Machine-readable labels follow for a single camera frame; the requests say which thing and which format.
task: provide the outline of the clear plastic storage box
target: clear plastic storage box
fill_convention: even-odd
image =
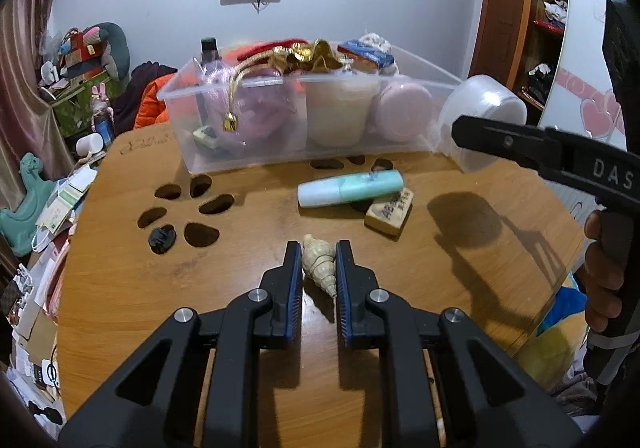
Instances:
[[[444,102],[460,79],[394,47],[399,76],[338,71],[246,76],[234,94],[238,130],[223,131],[228,74],[194,58],[158,93],[192,174],[402,151],[432,151]]]

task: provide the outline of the white mug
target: white mug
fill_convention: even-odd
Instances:
[[[103,146],[104,141],[102,140],[102,136],[99,133],[90,133],[78,139],[76,142],[76,153],[78,157],[86,157],[89,155],[89,152],[92,154],[98,153],[102,150]]]

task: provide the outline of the pink bunny figure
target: pink bunny figure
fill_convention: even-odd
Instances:
[[[111,118],[111,123],[113,123],[113,108],[111,108],[111,103],[109,102],[109,98],[107,97],[107,88],[104,85],[104,82],[100,83],[100,87],[98,86],[92,86],[91,87],[91,110],[93,112],[92,116],[91,116],[91,131],[95,132],[95,123],[94,123],[94,115],[96,114],[97,110],[97,104],[98,103],[105,103],[106,107],[104,107],[103,105],[100,105],[100,109],[102,110],[106,110],[107,113],[109,114],[109,117]]]

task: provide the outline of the spiral shell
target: spiral shell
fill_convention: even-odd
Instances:
[[[335,252],[334,247],[325,240],[312,235],[302,238],[302,269],[315,284],[335,298]]]

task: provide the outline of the hand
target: hand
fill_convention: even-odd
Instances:
[[[593,240],[600,239],[600,212],[594,211],[584,224],[584,234]],[[584,255],[585,269],[578,269],[578,279],[587,293],[584,317],[596,332],[607,328],[610,318],[616,318],[622,310],[622,301],[614,295],[622,287],[624,272],[615,264],[597,242],[592,243]]]

